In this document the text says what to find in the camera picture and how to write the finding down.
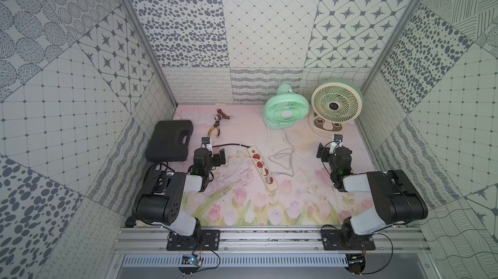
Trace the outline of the cream power strip red sockets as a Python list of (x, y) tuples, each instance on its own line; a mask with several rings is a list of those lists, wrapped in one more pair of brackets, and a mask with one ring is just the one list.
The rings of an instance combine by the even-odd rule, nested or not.
[(258, 151), (256, 147), (249, 147), (247, 151), (248, 154), (250, 155), (250, 158), (254, 162), (256, 171), (258, 172), (258, 175), (261, 177), (267, 191), (270, 193), (275, 192), (278, 189), (278, 185), (272, 173), (270, 172), (267, 164), (263, 160), (263, 156), (261, 155), (261, 153)]

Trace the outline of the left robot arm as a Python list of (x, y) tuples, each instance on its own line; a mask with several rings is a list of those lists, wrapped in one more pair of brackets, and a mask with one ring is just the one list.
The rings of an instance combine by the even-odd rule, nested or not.
[(226, 163), (225, 150), (213, 153), (206, 148), (194, 151), (189, 172), (168, 169), (149, 171), (132, 206), (130, 222), (141, 221), (170, 231), (173, 240), (188, 247), (202, 241), (200, 221), (181, 210), (184, 193), (204, 192), (214, 179), (212, 170)]

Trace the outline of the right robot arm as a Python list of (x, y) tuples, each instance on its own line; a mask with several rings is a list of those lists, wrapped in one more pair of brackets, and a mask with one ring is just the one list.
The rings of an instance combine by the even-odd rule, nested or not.
[(343, 220), (339, 239), (350, 246), (352, 241), (367, 240), (374, 233), (396, 224), (425, 219), (428, 207), (404, 171), (352, 173), (352, 151), (340, 143), (319, 144), (316, 157), (329, 164), (333, 187), (342, 193), (369, 193), (373, 206), (359, 215)]

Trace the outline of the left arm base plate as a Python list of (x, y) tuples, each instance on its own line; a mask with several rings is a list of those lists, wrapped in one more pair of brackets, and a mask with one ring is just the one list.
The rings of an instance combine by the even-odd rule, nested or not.
[(168, 236), (168, 251), (187, 251), (194, 249), (212, 250), (219, 249), (220, 230), (198, 230), (192, 236), (179, 236), (172, 234)]

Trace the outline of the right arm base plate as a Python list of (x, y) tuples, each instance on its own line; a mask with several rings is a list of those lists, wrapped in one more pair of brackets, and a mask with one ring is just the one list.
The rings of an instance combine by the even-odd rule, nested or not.
[(352, 234), (345, 236), (336, 229), (324, 229), (320, 231), (324, 250), (362, 251), (375, 250), (376, 246), (371, 236), (358, 236)]

